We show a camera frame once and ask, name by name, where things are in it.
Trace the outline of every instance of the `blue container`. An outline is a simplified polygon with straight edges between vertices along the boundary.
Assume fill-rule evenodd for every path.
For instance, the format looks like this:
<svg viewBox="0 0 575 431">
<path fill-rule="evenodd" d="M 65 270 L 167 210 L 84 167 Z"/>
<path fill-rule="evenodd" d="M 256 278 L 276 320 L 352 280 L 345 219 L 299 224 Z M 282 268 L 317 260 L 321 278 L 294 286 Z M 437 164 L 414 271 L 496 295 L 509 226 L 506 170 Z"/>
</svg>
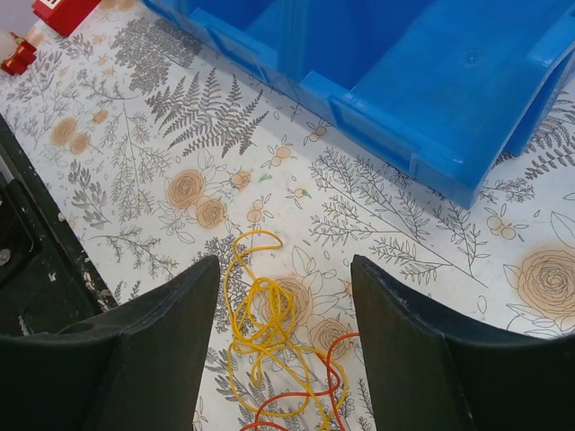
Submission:
<svg viewBox="0 0 575 431">
<path fill-rule="evenodd" d="M 574 0 L 144 0 L 463 207 L 571 76 Z"/>
</svg>

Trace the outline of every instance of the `floral tablecloth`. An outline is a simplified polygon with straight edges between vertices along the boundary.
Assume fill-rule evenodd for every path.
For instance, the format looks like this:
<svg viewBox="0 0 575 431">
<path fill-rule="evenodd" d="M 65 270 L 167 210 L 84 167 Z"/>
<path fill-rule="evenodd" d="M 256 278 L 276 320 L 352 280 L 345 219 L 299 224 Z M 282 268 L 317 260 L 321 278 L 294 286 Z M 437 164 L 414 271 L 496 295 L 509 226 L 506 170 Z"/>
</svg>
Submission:
<svg viewBox="0 0 575 431">
<path fill-rule="evenodd" d="M 357 328 L 354 253 L 477 320 L 544 338 L 575 331 L 575 87 L 524 155 L 500 158 L 465 211 L 135 0 L 105 0 L 67 40 L 42 23 L 28 37 L 38 60 L 0 78 L 2 114 L 119 303 L 204 255 L 225 268 L 234 237 L 261 228 L 286 247 L 252 266 L 294 295 L 297 339 L 322 350 Z M 249 285 L 235 270 L 235 304 Z M 253 420 L 230 392 L 229 326 L 220 298 L 194 429 Z M 359 343 L 336 356 L 351 381 L 345 422 L 374 430 Z M 271 365 L 261 387 L 236 375 L 255 406 L 297 389 Z M 310 406 L 273 420 L 311 430 L 320 417 Z"/>
</svg>

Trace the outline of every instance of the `red string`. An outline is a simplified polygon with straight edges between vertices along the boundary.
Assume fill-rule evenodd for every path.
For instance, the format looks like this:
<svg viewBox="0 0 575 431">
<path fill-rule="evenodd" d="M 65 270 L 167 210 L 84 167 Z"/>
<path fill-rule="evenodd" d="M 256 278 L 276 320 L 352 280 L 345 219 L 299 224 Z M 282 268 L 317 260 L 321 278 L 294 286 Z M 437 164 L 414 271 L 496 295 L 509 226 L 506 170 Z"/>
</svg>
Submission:
<svg viewBox="0 0 575 431">
<path fill-rule="evenodd" d="M 317 355 L 317 357 L 320 358 L 320 360 L 323 362 L 323 364 L 325 365 L 325 368 L 327 370 L 328 390 L 323 391 L 323 392 L 314 392 L 314 395 L 316 397 L 322 397 L 324 395 L 330 396 L 330 400 L 332 402 L 332 408 L 333 408 L 333 415 L 335 416 L 335 419 L 337 420 L 338 426 L 340 427 L 341 431 L 345 431 L 345 428 L 343 427 L 343 423 L 342 423 L 341 417 L 340 417 L 340 412 L 337 409 L 337 401 L 335 400 L 335 392 L 337 391 L 337 389 L 341 385 L 341 378 L 332 367 L 332 354 L 333 354 L 333 350 L 344 339 L 349 339 L 351 337 L 358 337 L 358 336 L 359 336 L 359 334 L 357 332 L 343 335 L 343 336 L 341 336 L 338 339 L 335 339 L 333 341 L 332 345 L 330 346 L 330 349 L 327 352 L 326 358 L 323 358 L 322 356 Z M 332 376 L 335 376 L 335 380 L 336 380 L 335 385 L 333 384 Z M 310 396 L 311 395 L 307 392 L 285 392 L 285 393 L 281 393 L 279 395 L 276 395 L 275 397 L 271 397 L 270 399 L 266 400 L 263 404 L 261 404 L 260 408 L 258 409 L 258 412 L 255 415 L 254 423 L 250 424 L 250 425 L 246 425 L 245 427 L 240 429 L 240 431 L 247 431 L 249 429 L 253 429 L 254 431 L 258 431 L 258 427 L 273 427 L 273 428 L 279 429 L 280 431 L 289 431 L 286 428 L 282 427 L 281 425 L 274 424 L 273 422 L 260 422 L 261 413 L 266 408 L 266 406 L 270 405 L 274 401 L 281 400 L 282 398 L 287 398 L 287 397 L 306 397 L 306 398 L 309 398 Z"/>
</svg>

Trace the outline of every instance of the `string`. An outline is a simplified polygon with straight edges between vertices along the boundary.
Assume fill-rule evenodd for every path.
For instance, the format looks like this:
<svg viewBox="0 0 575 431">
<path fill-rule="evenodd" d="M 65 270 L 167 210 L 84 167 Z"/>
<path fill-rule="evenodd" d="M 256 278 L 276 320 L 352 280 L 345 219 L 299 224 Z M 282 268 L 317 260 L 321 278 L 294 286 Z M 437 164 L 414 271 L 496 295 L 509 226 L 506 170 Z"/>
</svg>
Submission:
<svg viewBox="0 0 575 431">
<path fill-rule="evenodd" d="M 247 248 L 243 251 L 239 251 L 238 244 L 244 238 L 252 235 L 262 235 L 265 234 L 273 238 L 277 243 L 271 245 L 264 245 L 258 247 Z M 345 374 L 343 367 L 336 361 L 331 360 L 332 351 L 335 346 L 343 339 L 348 337 L 357 336 L 358 334 L 347 334 L 344 337 L 336 339 L 327 355 L 323 352 L 312 348 L 299 346 L 292 341 L 292 334 L 296 328 L 296 306 L 294 302 L 293 295 L 286 289 L 284 289 L 277 281 L 267 278 L 267 277 L 256 277 L 252 270 L 249 268 L 245 260 L 245 256 L 254 253 L 256 251 L 272 251 L 283 247 L 283 241 L 274 233 L 269 231 L 257 230 L 250 231 L 248 233 L 243 233 L 237 237 L 234 241 L 234 259 L 230 263 L 226 274 L 224 276 L 224 298 L 226 301 L 226 308 L 230 316 L 230 322 L 233 332 L 233 341 L 227 350 L 227 363 L 228 363 L 228 373 L 230 377 L 230 389 L 232 393 L 240 402 L 240 404 L 249 411 L 256 413 L 256 422 L 250 424 L 247 427 L 242 428 L 242 430 L 255 429 L 257 431 L 258 426 L 270 426 L 276 429 L 285 429 L 279 425 L 273 424 L 272 422 L 259 422 L 260 415 L 265 415 L 270 418 L 291 418 L 293 416 L 299 415 L 307 407 L 309 400 L 312 399 L 316 406 L 318 407 L 320 414 L 322 416 L 322 425 L 318 428 L 318 431 L 330 431 L 329 422 L 330 419 L 336 418 L 338 424 L 340 424 L 341 430 L 343 426 L 341 424 L 341 418 L 339 416 L 339 409 L 343 402 L 345 402 L 348 392 L 349 392 L 349 382 L 348 376 Z M 229 297 L 229 280 L 231 277 L 232 270 L 236 264 L 240 264 L 243 269 L 252 278 L 252 287 L 248 295 L 239 303 L 237 308 L 234 310 Z M 252 314 L 253 300 L 258 295 L 265 295 L 269 298 L 269 313 L 270 319 L 267 322 L 259 322 L 255 320 Z M 250 323 L 254 328 L 251 335 L 244 335 L 243 329 L 247 323 Z M 282 361 L 277 354 L 281 353 L 283 350 L 293 351 L 304 370 L 304 379 L 302 380 L 291 368 Z M 277 365 L 279 365 L 283 370 L 285 370 L 304 390 L 305 392 L 287 392 L 280 394 L 272 399 L 264 402 L 259 408 L 251 406 L 246 402 L 241 395 L 238 393 L 234 378 L 234 361 L 233 354 L 237 355 L 256 355 L 253 361 L 252 370 L 250 372 L 250 379 L 255 387 L 261 385 L 261 379 L 263 378 L 262 362 L 268 357 Z M 314 353 L 326 366 L 328 374 L 328 384 L 329 390 L 323 392 L 314 392 L 311 388 L 311 378 L 310 369 L 305 361 L 304 354 Z M 332 368 L 335 367 L 340 373 L 341 377 Z M 332 376 L 335 376 L 337 385 L 333 386 Z M 341 393 L 341 399 L 339 402 L 335 400 L 335 392 L 337 388 L 340 387 L 341 381 L 343 381 L 343 388 Z M 319 400 L 319 397 L 324 395 L 330 395 L 332 401 L 333 412 L 326 414 L 323 406 Z M 280 413 L 271 410 L 265 410 L 265 407 L 271 404 L 275 399 L 286 398 L 288 396 L 305 396 L 304 403 L 296 410 Z"/>
</svg>

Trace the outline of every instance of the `tangled yellow cord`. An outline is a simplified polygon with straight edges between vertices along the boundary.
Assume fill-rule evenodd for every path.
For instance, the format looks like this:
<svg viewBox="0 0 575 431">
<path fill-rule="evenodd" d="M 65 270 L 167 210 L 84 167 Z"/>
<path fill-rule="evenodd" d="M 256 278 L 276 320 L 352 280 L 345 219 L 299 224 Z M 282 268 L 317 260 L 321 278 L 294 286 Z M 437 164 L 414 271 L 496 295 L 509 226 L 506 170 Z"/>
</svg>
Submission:
<svg viewBox="0 0 575 431">
<path fill-rule="evenodd" d="M 263 245 L 258 247 L 251 247 L 244 251 L 238 250 L 238 243 L 248 237 L 255 234 L 265 234 L 277 241 L 273 245 Z M 317 408 L 322 415 L 322 426 L 319 431 L 330 431 L 329 421 L 333 417 L 333 412 L 327 415 L 323 409 L 323 406 L 314 394 L 311 388 L 311 379 L 309 366 L 304 358 L 304 353 L 314 353 L 321 357 L 326 357 L 324 352 L 316 350 L 312 347 L 298 346 L 293 343 L 291 336 L 296 328 L 296 306 L 291 293 L 284 289 L 277 281 L 266 277 L 256 277 L 250 270 L 248 265 L 245 263 L 243 258 L 255 251 L 270 251 L 277 250 L 283 247 L 283 241 L 274 233 L 269 231 L 250 231 L 248 233 L 243 233 L 234 241 L 234 260 L 228 267 L 226 275 L 224 277 L 224 298 L 226 299 L 226 307 L 229 312 L 230 322 L 232 324 L 232 331 L 234 333 L 234 339 L 227 350 L 227 363 L 228 363 L 228 373 L 230 377 L 230 387 L 234 396 L 246 409 L 252 411 L 253 413 L 258 412 L 258 407 L 249 405 L 238 393 L 235 387 L 234 381 L 234 367 L 233 367 L 233 353 L 237 355 L 256 355 L 253 362 L 252 372 L 250 378 L 252 384 L 255 387 L 259 387 L 261 384 L 262 370 L 261 365 L 263 359 L 267 356 L 271 358 L 276 364 L 283 368 L 289 375 L 291 375 L 294 380 L 309 394 L 309 397 L 305 397 L 305 402 L 302 406 L 288 413 L 278 413 L 274 411 L 264 410 L 261 414 L 267 415 L 269 417 L 275 418 L 291 418 L 304 411 L 307 407 L 309 399 L 314 400 Z M 237 309 L 232 308 L 229 293 L 228 293 L 228 283 L 232 269 L 236 264 L 242 265 L 245 271 L 252 278 L 252 288 L 250 289 L 247 297 L 238 305 Z M 270 304 L 270 321 L 258 322 L 254 319 L 252 314 L 252 302 L 256 295 L 266 295 L 269 298 Z M 253 334 L 249 336 L 244 336 L 242 333 L 242 328 L 244 324 L 249 321 L 253 327 Z M 291 350 L 296 353 L 299 361 L 304 368 L 305 379 L 302 381 L 297 374 L 292 371 L 285 362 L 279 359 L 275 353 L 282 350 Z M 343 393 L 341 399 L 337 404 L 339 409 L 343 402 L 346 400 L 349 382 L 348 376 L 345 374 L 343 367 L 337 362 L 332 361 L 332 365 L 340 372 L 343 380 Z"/>
</svg>

